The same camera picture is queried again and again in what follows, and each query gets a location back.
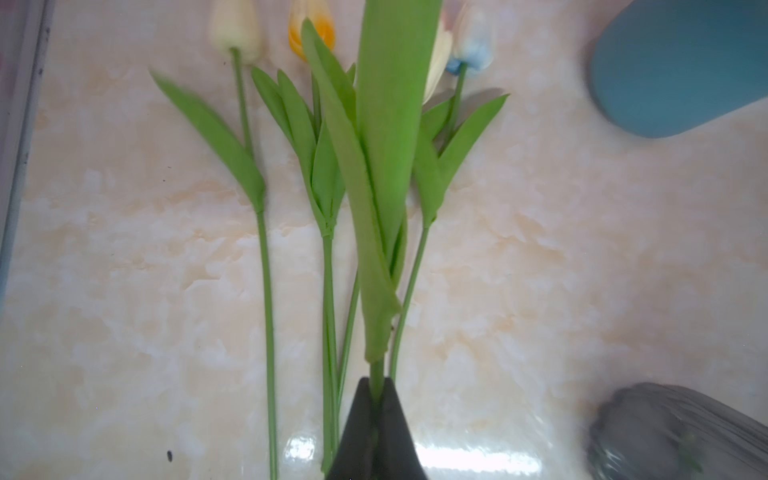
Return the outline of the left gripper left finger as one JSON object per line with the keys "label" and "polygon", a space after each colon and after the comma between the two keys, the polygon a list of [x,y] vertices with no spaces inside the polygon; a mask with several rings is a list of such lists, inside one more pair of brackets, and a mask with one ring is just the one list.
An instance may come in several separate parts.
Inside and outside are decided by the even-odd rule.
{"label": "left gripper left finger", "polygon": [[374,402],[369,379],[359,380],[347,423],[326,480],[369,480],[374,463]]}

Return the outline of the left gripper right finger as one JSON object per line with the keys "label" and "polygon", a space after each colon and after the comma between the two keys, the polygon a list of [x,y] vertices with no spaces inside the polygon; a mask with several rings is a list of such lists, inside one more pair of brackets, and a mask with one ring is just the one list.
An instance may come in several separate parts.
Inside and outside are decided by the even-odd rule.
{"label": "left gripper right finger", "polygon": [[386,378],[377,416],[377,478],[427,480],[395,384]]}

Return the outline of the red glass vase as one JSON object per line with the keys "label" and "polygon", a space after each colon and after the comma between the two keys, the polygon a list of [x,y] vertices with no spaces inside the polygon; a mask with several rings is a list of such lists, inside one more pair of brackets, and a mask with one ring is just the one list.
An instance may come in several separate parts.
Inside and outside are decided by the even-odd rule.
{"label": "red glass vase", "polygon": [[695,390],[638,383],[589,428],[595,479],[765,479],[767,426]]}

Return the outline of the white tulip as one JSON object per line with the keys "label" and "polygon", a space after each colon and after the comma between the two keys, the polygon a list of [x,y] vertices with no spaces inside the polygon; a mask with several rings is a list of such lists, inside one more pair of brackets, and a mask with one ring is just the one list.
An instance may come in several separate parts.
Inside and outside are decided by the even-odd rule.
{"label": "white tulip", "polygon": [[279,477],[275,385],[275,332],[271,268],[266,229],[266,182],[259,170],[248,114],[244,67],[260,58],[263,41],[252,1],[213,1],[208,24],[211,44],[226,56],[233,70],[239,122],[236,135],[216,111],[199,95],[152,70],[150,75],[166,98],[195,128],[227,167],[250,200],[257,219],[263,282],[266,343],[266,398],[269,448],[269,477]]}

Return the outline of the teal ceramic vase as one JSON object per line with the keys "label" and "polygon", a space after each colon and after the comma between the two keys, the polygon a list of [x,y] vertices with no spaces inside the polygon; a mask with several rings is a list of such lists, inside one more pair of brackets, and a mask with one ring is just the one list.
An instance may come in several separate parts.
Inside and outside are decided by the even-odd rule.
{"label": "teal ceramic vase", "polygon": [[767,96],[764,1],[633,1],[594,44],[587,77],[624,131],[677,135]]}

